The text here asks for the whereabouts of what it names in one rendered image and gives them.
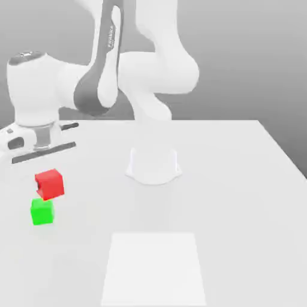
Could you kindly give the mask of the small green cube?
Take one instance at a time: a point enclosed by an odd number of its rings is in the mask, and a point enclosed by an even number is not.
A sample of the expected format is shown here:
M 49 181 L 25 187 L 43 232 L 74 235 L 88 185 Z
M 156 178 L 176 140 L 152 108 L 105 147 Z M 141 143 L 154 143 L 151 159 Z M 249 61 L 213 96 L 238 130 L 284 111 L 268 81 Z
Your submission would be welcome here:
M 31 217 L 33 225 L 52 224 L 54 215 L 52 200 L 43 200 L 42 198 L 32 199 Z

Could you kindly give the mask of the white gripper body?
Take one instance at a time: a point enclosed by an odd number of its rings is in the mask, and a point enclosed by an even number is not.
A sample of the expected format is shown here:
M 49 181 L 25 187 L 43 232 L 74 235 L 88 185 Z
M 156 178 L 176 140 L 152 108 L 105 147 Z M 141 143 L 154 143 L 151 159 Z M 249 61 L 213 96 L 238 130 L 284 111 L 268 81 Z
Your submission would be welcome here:
M 38 171 L 54 168 L 67 162 L 77 148 L 76 142 L 64 143 L 43 151 L 31 152 L 12 158 L 11 171 Z

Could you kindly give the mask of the small red cube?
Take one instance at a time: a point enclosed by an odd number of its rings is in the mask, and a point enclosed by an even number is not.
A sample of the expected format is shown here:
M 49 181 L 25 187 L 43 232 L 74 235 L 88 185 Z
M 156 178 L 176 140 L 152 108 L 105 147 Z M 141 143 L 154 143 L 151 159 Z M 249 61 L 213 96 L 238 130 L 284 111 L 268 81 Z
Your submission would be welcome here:
M 50 200 L 64 195 L 63 177 L 57 169 L 51 169 L 35 174 L 37 193 L 44 200 Z

